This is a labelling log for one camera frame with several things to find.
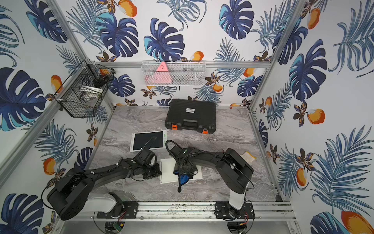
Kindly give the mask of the blue grey microfibre cloth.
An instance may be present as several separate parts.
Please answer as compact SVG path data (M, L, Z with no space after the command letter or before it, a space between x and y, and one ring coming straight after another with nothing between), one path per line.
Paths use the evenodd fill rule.
M187 167L187 168L175 167L174 168L173 174L178 176L178 183L179 183L179 186L177 189L178 193L181 193L183 185L188 183L190 179L193 179L195 175L195 171L196 169L193 167Z

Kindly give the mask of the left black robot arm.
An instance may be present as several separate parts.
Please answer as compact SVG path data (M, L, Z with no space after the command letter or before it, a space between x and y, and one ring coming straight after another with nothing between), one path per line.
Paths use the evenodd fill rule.
M96 199L90 195L92 190L108 183L141 176L140 181L160 176L161 170L157 156L151 150L157 138L151 137L134 158L121 158L116 164L81 170L77 167L68 171L49 192L46 199L58 216L66 221L80 212L104 213L109 217L121 217L125 212L124 201L115 193L109 197Z

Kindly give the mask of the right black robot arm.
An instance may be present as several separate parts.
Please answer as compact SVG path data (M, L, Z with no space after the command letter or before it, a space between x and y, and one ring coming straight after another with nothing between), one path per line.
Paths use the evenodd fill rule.
M179 193L197 174L198 166L215 169L230 189L229 201L216 203L216 218L225 221L250 218L251 212L245 211L244 204L254 169L235 150L209 152L195 147L183 148L173 140L167 140L165 146L175 160L173 173L178 176Z

